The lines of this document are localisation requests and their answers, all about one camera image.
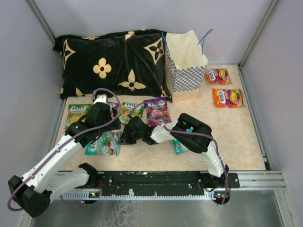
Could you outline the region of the purple snack packet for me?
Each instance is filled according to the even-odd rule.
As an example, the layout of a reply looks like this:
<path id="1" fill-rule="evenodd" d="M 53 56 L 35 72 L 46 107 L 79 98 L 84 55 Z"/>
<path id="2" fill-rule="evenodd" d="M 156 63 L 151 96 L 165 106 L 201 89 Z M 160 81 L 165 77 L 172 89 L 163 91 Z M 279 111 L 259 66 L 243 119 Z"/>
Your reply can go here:
<path id="1" fill-rule="evenodd" d="M 120 113 L 119 113 L 119 104 L 114 102 L 108 102 L 108 105 L 110 107 L 110 115 L 111 118 L 114 120 L 117 120 Z"/>

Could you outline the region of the yellow green snack packet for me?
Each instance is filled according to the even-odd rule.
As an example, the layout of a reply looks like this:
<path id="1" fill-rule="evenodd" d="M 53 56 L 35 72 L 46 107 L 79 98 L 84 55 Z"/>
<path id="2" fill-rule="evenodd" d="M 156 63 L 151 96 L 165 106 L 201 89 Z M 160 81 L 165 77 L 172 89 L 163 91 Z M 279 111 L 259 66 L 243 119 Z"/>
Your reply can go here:
<path id="1" fill-rule="evenodd" d="M 139 118 L 142 118 L 144 108 L 144 104 L 138 105 L 134 103 L 123 102 L 119 116 L 120 122 L 122 124 L 128 124 L 133 117 L 138 116 Z"/>

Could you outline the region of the green Fox's candy bag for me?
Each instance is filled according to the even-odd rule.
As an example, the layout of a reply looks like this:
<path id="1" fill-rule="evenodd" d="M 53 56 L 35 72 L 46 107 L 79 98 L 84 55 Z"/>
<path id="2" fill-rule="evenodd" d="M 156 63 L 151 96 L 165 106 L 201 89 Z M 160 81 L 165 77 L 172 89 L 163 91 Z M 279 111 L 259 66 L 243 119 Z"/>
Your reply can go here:
<path id="1" fill-rule="evenodd" d="M 91 108 L 91 104 L 71 104 L 68 107 L 65 129 L 69 128 L 72 123 L 85 116 Z"/>

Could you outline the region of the red teal snack packet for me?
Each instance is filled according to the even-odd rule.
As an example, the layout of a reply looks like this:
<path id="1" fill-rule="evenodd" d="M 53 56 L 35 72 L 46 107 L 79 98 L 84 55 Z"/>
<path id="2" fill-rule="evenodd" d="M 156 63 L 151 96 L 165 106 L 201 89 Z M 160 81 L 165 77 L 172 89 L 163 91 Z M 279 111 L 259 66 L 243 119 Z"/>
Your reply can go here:
<path id="1" fill-rule="evenodd" d="M 147 111 L 148 125 L 155 126 L 172 122 L 165 97 L 144 100 L 144 104 Z"/>

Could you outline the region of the blue checkered paper bag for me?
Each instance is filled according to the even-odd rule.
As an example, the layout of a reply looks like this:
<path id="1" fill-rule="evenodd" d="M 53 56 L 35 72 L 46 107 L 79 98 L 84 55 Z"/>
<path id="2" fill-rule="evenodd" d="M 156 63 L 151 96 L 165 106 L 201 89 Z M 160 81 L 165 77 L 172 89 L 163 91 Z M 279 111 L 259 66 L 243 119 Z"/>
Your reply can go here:
<path id="1" fill-rule="evenodd" d="M 174 102 L 198 97 L 208 65 L 204 43 L 212 31 L 209 29 L 201 39 L 193 30 L 183 34 L 162 34 L 166 81 Z"/>

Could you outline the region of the orange snack packet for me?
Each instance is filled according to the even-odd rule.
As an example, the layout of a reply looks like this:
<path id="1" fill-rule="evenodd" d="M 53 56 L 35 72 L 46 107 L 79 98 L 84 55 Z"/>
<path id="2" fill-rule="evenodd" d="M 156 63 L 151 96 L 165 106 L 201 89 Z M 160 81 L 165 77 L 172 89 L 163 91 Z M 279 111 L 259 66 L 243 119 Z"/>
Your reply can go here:
<path id="1" fill-rule="evenodd" d="M 214 105 L 220 108 L 244 107 L 243 92 L 240 89 L 212 89 Z"/>
<path id="2" fill-rule="evenodd" d="M 207 80 L 212 84 L 227 85 L 232 83 L 227 68 L 207 69 L 206 77 Z"/>

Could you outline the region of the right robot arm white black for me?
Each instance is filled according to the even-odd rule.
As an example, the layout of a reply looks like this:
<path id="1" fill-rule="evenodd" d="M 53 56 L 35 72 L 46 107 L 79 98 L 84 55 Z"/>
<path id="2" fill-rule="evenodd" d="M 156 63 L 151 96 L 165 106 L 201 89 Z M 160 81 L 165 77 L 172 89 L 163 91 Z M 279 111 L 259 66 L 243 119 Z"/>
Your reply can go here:
<path id="1" fill-rule="evenodd" d="M 215 186 L 229 187 L 228 169 L 220 157 L 212 129 L 200 120 L 182 113 L 174 122 L 150 126 L 141 118 L 133 117 L 124 127 L 119 143 L 133 145 L 138 140 L 148 145 L 177 140 L 189 151 L 200 154 Z"/>

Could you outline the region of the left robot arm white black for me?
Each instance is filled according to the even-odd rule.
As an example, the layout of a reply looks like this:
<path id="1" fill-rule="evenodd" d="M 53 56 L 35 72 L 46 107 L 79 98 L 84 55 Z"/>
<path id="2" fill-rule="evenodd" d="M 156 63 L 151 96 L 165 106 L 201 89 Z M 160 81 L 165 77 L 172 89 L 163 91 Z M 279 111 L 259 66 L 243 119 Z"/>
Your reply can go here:
<path id="1" fill-rule="evenodd" d="M 31 217 L 41 215 L 51 202 L 77 188 L 92 188 L 98 184 L 98 171 L 88 163 L 79 165 L 68 174 L 56 178 L 62 166 L 102 133 L 121 128 L 121 106 L 114 110 L 108 103 L 95 102 L 87 115 L 72 123 L 53 149 L 21 177 L 8 181 L 10 211 L 24 210 Z"/>

